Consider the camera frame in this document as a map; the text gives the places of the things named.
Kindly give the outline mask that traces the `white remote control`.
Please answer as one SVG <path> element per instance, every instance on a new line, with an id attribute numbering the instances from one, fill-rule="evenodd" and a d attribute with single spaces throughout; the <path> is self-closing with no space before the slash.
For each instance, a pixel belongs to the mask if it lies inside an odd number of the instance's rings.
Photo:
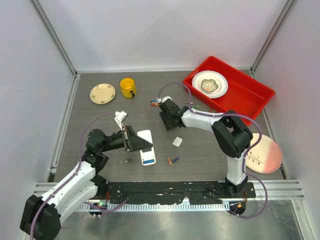
<path id="1" fill-rule="evenodd" d="M 137 132 L 137 135 L 151 144 L 151 146 L 148 146 L 147 148 L 144 148 L 139 151 L 140 158 L 141 158 L 141 164 L 143 161 L 150 160 L 150 159 L 154 159 L 155 163 L 156 163 L 156 155 L 155 155 L 155 151 L 154 151 L 154 147 L 153 147 L 153 139 L 152 139 L 151 131 L 150 130 L 141 130 L 141 131 Z M 147 164 L 147 165 L 142 164 L 142 165 L 143 166 L 150 166 L 150 165 L 154 165 L 154 164 Z"/>

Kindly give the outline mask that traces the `white battery cover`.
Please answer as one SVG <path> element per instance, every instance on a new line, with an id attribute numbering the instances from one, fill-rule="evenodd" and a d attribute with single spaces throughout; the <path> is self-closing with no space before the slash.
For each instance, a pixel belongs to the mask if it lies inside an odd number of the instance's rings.
<path id="1" fill-rule="evenodd" d="M 176 146 L 176 147 L 179 147 L 179 146 L 181 145 L 182 141 L 183 141 L 182 138 L 176 137 L 176 138 L 173 140 L 172 144 L 173 144 L 174 146 Z"/>

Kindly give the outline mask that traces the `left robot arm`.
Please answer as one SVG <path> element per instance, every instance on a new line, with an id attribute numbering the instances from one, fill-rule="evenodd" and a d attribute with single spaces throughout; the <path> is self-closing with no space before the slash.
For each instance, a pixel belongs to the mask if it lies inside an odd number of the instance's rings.
<path id="1" fill-rule="evenodd" d="M 110 136 L 100 129 L 90 131 L 86 150 L 74 169 L 41 196 L 33 194 L 26 200 L 19 228 L 31 239 L 53 240 L 82 203 L 106 195 L 107 181 L 99 175 L 109 159 L 105 152 L 120 148 L 136 152 L 152 147 L 151 141 L 138 136 L 130 125 Z"/>

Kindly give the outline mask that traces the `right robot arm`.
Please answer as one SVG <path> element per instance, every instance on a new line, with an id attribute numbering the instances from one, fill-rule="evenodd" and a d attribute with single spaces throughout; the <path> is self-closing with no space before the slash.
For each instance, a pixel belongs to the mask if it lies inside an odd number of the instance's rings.
<path id="1" fill-rule="evenodd" d="M 212 113 L 184 106 L 180 108 L 171 97 L 158 98 L 159 113 L 165 128 L 197 128 L 214 134 L 222 152 L 227 156 L 226 193 L 233 198 L 244 192 L 248 182 L 244 156 L 251 146 L 252 132 L 235 111 Z"/>

